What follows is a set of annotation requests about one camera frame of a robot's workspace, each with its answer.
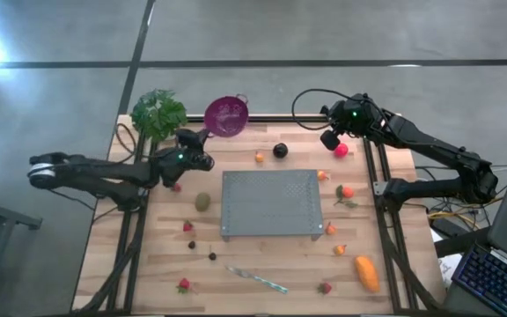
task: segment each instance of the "concrete floor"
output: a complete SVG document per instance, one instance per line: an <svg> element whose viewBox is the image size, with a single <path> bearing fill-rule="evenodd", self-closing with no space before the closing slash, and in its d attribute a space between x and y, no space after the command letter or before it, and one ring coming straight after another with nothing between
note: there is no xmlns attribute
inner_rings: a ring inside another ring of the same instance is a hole
<svg viewBox="0 0 507 317"><path fill-rule="evenodd" d="M50 151L106 157L147 1L0 0L0 62L18 63L0 69L0 205L44 218L39 231L13 234L0 268L0 315L70 308L92 212L30 187L28 158ZM507 59L507 1L156 3L143 61L224 59ZM127 63L111 69L55 63L102 61ZM49 64L32 69L23 62ZM306 88L368 92L423 131L507 164L507 66L140 69L129 111L139 95L158 87L174 89L191 114L239 92L251 112L281 114ZM333 101L308 96L299 112ZM433 163L417 155L415 161ZM498 175L503 186L507 172Z"/></svg>

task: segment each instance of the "butter knife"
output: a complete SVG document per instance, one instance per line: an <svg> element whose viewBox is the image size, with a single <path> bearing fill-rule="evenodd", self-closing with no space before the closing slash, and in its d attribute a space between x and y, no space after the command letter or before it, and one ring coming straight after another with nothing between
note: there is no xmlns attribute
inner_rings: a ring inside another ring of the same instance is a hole
<svg viewBox="0 0 507 317"><path fill-rule="evenodd" d="M264 280L263 278L261 278L259 276L255 276L254 274L252 274L250 272L244 271L243 269L236 269L236 268L231 267L231 266L226 266L226 268L230 272L236 274L237 276L241 276L241 277L244 277L244 278L252 278L252 279L254 279L254 280L258 281L258 282L264 283L265 285L273 288L274 290L280 291L283 294L286 294L286 293L289 292L288 289L282 287L281 285L277 285L275 283L271 283L268 280Z"/></svg>

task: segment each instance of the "perforated metal tray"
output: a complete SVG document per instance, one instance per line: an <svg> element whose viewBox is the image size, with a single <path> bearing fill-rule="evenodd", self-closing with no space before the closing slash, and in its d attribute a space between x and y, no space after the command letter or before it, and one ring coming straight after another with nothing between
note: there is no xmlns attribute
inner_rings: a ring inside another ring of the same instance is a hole
<svg viewBox="0 0 507 317"><path fill-rule="evenodd" d="M323 233L315 170L223 172L220 235Z"/></svg>

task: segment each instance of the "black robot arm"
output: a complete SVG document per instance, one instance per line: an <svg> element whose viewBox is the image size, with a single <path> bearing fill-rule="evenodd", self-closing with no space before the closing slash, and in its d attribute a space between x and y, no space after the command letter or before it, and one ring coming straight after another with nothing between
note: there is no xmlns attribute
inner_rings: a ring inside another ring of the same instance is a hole
<svg viewBox="0 0 507 317"><path fill-rule="evenodd" d="M121 211L137 210L143 203L142 190L155 187L160 179L171 188L188 170L212 169L214 159L203 151L207 135L205 131L178 130L177 146L156 151L147 162L135 164L62 152L34 156L29 160L32 167L28 177L36 188L74 188L98 198L111 197Z"/></svg>
<svg viewBox="0 0 507 317"><path fill-rule="evenodd" d="M410 198L458 197L468 203L488 203L496 196L497 177L491 163L464 147L456 147L421 132L410 120L381 109L367 94L356 94L337 101L331 108L323 107L332 130L325 131L320 140L333 150L344 133L352 137L366 137L375 144L386 144L398 149L410 149L454 169L459 177L454 180L408 182L392 179L386 184L375 184L375 192L390 210L399 210Z"/></svg>

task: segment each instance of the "strawberry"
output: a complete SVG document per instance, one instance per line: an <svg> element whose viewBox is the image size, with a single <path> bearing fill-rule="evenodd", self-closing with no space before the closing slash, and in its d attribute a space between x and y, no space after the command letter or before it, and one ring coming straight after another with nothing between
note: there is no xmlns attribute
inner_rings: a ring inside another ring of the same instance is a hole
<svg viewBox="0 0 507 317"><path fill-rule="evenodd" d="M181 185L179 183L175 183L172 187L172 191L179 193L181 191Z"/></svg>
<svg viewBox="0 0 507 317"><path fill-rule="evenodd" d="M324 295L328 294L332 290L332 285L329 283L321 283L318 286L318 293L322 293Z"/></svg>
<svg viewBox="0 0 507 317"><path fill-rule="evenodd" d="M183 232L188 232L193 230L193 224L189 220L185 220L185 224L183 224Z"/></svg>
<svg viewBox="0 0 507 317"><path fill-rule="evenodd" d="M191 289L191 283L186 278L180 280L180 284L177 285L177 292L179 294L185 294L189 289Z"/></svg>

